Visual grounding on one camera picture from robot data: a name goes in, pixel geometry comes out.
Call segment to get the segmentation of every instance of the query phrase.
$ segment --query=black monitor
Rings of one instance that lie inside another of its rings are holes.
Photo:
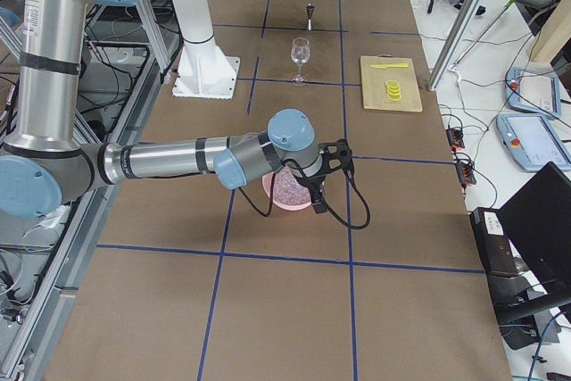
[[[498,311],[498,320],[513,321],[558,306],[571,311],[571,180],[549,162],[497,216],[505,235],[548,292]]]

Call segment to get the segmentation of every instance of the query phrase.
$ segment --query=table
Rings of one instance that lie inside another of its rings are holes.
[[[507,2],[508,0],[484,0],[487,12],[485,15],[475,17],[472,20],[466,38],[477,37],[489,20]],[[428,0],[411,0],[411,4],[413,5],[419,34],[423,38],[428,67],[432,69],[444,44],[442,40],[436,38],[446,38],[458,12],[449,5],[437,3],[433,12],[428,14],[426,13]],[[528,33],[529,29],[517,8],[509,8],[484,37],[483,41],[502,43],[513,40],[513,42],[498,46],[478,44],[459,66],[463,79],[478,84],[500,82],[489,87],[478,87],[467,82],[460,83],[462,96],[460,98],[460,92],[456,85],[456,76],[447,72],[443,77],[443,81],[437,87],[438,101],[442,114],[452,113],[458,116],[465,126],[471,126],[465,132],[466,153],[471,157],[475,157],[477,153],[477,170],[488,177],[497,188],[496,197],[491,184],[483,179],[481,175],[476,175],[478,183],[469,187],[466,193],[465,203],[468,211],[472,211],[478,206],[490,206],[494,201],[494,207],[501,207],[533,175],[533,173],[523,172],[514,163],[501,142],[494,122],[496,115],[500,112],[512,112],[509,107],[505,106],[505,87],[502,82],[506,70],[512,62],[516,67],[527,67],[529,70],[537,70],[539,72],[552,70],[549,64],[529,62],[527,50],[533,45],[534,39],[526,36]],[[468,41],[464,42],[457,56],[468,45]],[[521,46],[525,46],[525,48],[514,61],[514,57]],[[561,94],[567,100],[569,99],[567,91],[563,87],[561,88]],[[571,123],[571,107],[563,105],[562,112],[562,119],[567,123]],[[449,118],[443,117],[445,126],[448,125]],[[453,127],[459,125],[455,119],[451,119],[450,124]],[[488,124],[491,124],[490,131],[485,133],[482,138],[482,131],[475,127],[483,128],[484,125]],[[571,138],[571,128],[565,127],[557,121],[553,121],[552,125],[561,139]],[[568,172],[566,175],[571,178],[571,173]],[[528,277],[532,285],[537,283],[537,280],[531,273],[527,274],[526,277]],[[569,326],[567,320],[563,317],[558,319],[558,323]],[[563,329],[560,339],[561,344],[547,345],[542,348],[541,356],[545,357],[548,362],[535,366],[535,377],[546,379],[545,373],[550,371],[567,375],[571,374],[571,331]],[[535,345],[530,345],[516,352],[506,346],[512,374],[527,376],[531,363],[530,356],[534,351]]]
[[[142,139],[261,131],[296,107],[320,141],[349,139],[371,225],[263,219],[213,176],[126,183],[45,380],[509,379],[435,94],[421,91],[422,114],[362,109],[362,54],[411,57],[428,77],[409,0],[209,2],[241,57],[234,98],[175,99],[171,83]],[[297,36],[306,87],[290,82]],[[260,183],[246,191],[266,201]],[[342,177],[327,199],[363,219]]]

